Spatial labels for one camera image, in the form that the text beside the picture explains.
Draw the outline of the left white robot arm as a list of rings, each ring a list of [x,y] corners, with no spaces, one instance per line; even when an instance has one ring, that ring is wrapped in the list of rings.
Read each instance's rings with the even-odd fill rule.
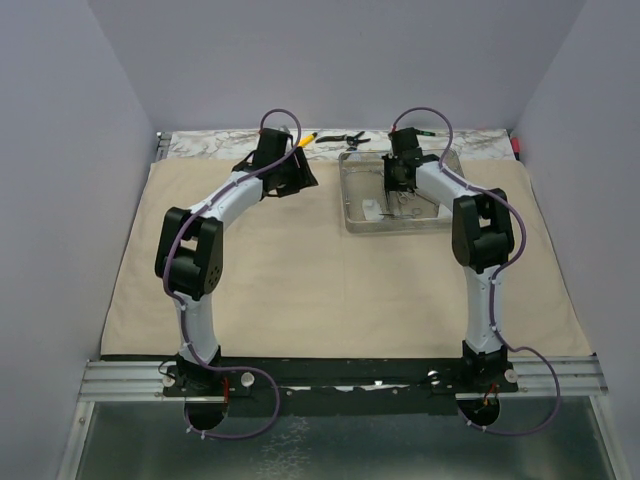
[[[172,374],[177,384],[210,394],[225,370],[212,307],[223,272],[225,230],[271,193],[282,198],[317,185],[303,148],[295,148],[285,160],[255,150],[202,201],[166,212],[154,269],[179,319],[182,345]]]

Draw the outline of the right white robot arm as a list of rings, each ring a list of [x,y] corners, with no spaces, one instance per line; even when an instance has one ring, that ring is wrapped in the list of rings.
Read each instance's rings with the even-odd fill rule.
[[[465,273],[468,301],[459,378],[467,389],[481,391],[508,368],[497,305],[501,268],[515,246],[506,194],[469,182],[434,155],[387,154],[383,165],[386,191],[422,194],[452,214],[452,251]]]

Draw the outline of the wire mesh instrument tray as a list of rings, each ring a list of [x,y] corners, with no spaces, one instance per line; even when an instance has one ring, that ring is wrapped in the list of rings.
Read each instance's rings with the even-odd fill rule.
[[[342,205],[345,226],[352,234],[378,233],[408,233],[431,228],[446,228],[451,223],[452,214],[440,206],[432,197],[418,191],[416,198],[407,205],[398,203],[396,210],[387,207],[384,189],[384,155],[391,152],[382,150],[346,151],[339,156],[339,173],[342,194]],[[457,153],[453,150],[425,150],[423,155],[415,160],[416,168],[422,160],[437,164],[443,159],[445,165],[458,175],[463,174]],[[421,209],[422,215],[414,220],[391,220],[382,218],[378,222],[365,220],[362,211],[362,201],[375,199],[381,206],[382,212],[411,212]]]

